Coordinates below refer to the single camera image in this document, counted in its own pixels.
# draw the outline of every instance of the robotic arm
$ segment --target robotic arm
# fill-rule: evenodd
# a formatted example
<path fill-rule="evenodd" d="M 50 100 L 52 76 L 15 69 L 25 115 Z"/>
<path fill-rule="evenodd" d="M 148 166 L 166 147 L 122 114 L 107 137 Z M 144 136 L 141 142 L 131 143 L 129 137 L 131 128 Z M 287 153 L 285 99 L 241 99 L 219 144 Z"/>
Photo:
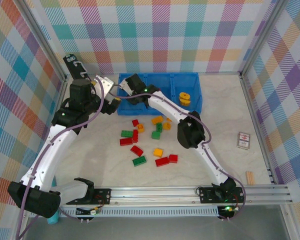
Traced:
<path fill-rule="evenodd" d="M 121 102 L 119 99 L 114 98 L 110 103 L 108 93 L 114 85 L 113 81 L 98 76 L 101 79 L 101 86 L 99 83 L 86 79 L 89 78 L 86 69 L 73 54 L 67 55 L 64 61 L 74 79 L 69 88 L 70 98 L 64 100 L 60 109 L 55 113 L 47 140 L 38 156 L 43 153 L 47 145 L 50 146 L 43 153 L 34 175 L 32 175 L 32 172 L 39 157 L 21 178 L 20 182 L 11 182 L 8 187 L 9 194 L 20 208 L 26 186 L 32 179 L 24 209 L 45 218 L 52 217 L 59 206 L 75 199 L 81 199 L 89 203 L 94 193 L 94 183 L 83 178 L 75 178 L 65 185 L 51 187 L 58 165 L 65 151 L 79 134 L 81 127 L 63 132 L 53 143 L 51 143 L 51 139 L 66 128 L 85 123 L 89 119 L 89 115 L 97 111 L 101 105 L 101 88 L 103 88 L 105 96 L 101 113 L 109 115 L 114 113 Z M 131 104 L 144 103 L 147 107 L 157 109 L 176 123 L 179 143 L 186 149 L 193 149 L 209 169 L 214 194 L 217 198 L 220 201 L 225 201 L 232 195 L 236 183 L 227 176 L 225 170 L 219 168 L 220 165 L 217 159 L 205 142 L 206 137 L 203 126 L 192 118 L 193 116 L 200 119 L 196 111 L 187 112 L 179 107 L 165 97 L 157 87 L 153 85 L 146 86 L 137 74 L 126 78 L 120 84 L 120 87 L 130 96 L 128 101 Z"/>
<path fill-rule="evenodd" d="M 178 142 L 186 149 L 192 149 L 208 168 L 212 186 L 220 201 L 225 201 L 236 188 L 236 182 L 228 177 L 227 172 L 220 167 L 216 157 L 205 142 L 205 130 L 194 118 L 200 120 L 198 112 L 188 112 L 168 99 L 157 87 L 152 84 L 146 86 L 137 74 L 134 74 L 119 85 L 129 96 L 127 100 L 133 104 L 144 103 L 146 107 L 152 107 L 177 124 Z"/>

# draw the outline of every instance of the plaid backdrop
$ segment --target plaid backdrop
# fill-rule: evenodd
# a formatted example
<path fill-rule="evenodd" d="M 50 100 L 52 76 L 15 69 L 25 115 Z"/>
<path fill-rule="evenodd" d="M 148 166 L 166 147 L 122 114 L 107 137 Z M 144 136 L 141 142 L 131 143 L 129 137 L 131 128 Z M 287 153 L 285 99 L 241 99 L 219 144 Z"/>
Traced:
<path fill-rule="evenodd" d="M 43 145 L 61 82 L 12 0 L 0 0 L 0 240 L 15 203 L 7 188 Z"/>
<path fill-rule="evenodd" d="M 275 1 L 27 0 L 61 64 L 103 74 L 237 72 Z"/>
<path fill-rule="evenodd" d="M 290 0 L 246 84 L 275 173 L 288 184 L 300 222 L 300 0 Z"/>

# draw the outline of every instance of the blue plastic tray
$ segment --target blue plastic tray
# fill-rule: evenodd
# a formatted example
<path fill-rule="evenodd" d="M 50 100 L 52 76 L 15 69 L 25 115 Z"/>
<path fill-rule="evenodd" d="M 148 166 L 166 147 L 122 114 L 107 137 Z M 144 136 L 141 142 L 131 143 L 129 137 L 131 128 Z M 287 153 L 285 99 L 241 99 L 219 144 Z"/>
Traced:
<path fill-rule="evenodd" d="M 130 77 L 133 73 L 120 73 L 118 82 L 121 83 L 124 79 Z M 192 112 L 197 111 L 199 114 L 202 109 L 202 93 L 199 82 L 199 75 L 195 72 L 173 72 L 173 73 L 138 73 L 145 85 L 153 84 L 160 88 L 163 94 L 175 104 Z M 185 92 L 190 94 L 190 106 L 181 106 L 179 102 L 179 94 Z M 117 91 L 118 96 L 127 96 L 127 93 L 120 88 Z M 144 104 L 132 105 L 126 99 L 122 99 L 118 115 L 135 116 L 135 115 L 162 115 L 158 110 L 148 107 Z"/>

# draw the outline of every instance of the wooden stick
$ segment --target wooden stick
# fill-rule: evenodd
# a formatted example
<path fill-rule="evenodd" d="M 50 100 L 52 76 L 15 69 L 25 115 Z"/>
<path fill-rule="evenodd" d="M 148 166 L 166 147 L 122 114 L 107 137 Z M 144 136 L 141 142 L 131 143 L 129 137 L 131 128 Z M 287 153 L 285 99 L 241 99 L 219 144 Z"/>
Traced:
<path fill-rule="evenodd" d="M 254 173 L 252 171 L 246 171 L 245 177 L 248 185 L 256 185 Z"/>

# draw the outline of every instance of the white floor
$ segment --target white floor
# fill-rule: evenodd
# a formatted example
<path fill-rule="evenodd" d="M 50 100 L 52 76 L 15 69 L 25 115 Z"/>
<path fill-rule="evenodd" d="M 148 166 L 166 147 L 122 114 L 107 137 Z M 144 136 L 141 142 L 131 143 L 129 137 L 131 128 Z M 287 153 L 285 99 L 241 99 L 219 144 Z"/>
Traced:
<path fill-rule="evenodd" d="M 118 75 L 108 75 L 114 82 Z M 209 144 L 222 167 L 247 183 L 245 172 L 252 171 L 256 184 L 270 184 L 268 172 L 256 137 L 246 100 L 236 75 L 201 75 L 203 106 L 201 120 L 212 133 Z M 131 145 L 120 146 L 121 130 L 132 130 L 133 119 L 145 125 L 136 144 L 144 150 L 147 163 L 134 167 L 137 156 Z M 177 126 L 163 131 L 160 140 L 151 138 L 155 126 L 151 116 L 127 117 L 99 115 L 88 128 L 82 129 L 68 150 L 57 173 L 57 184 L 81 177 L 102 187 L 153 187 L 210 185 L 207 170 L 191 149 L 177 141 Z M 236 147 L 238 132 L 251 134 L 249 150 Z M 164 149 L 163 155 L 178 154 L 177 164 L 156 167 L 154 148 Z"/>

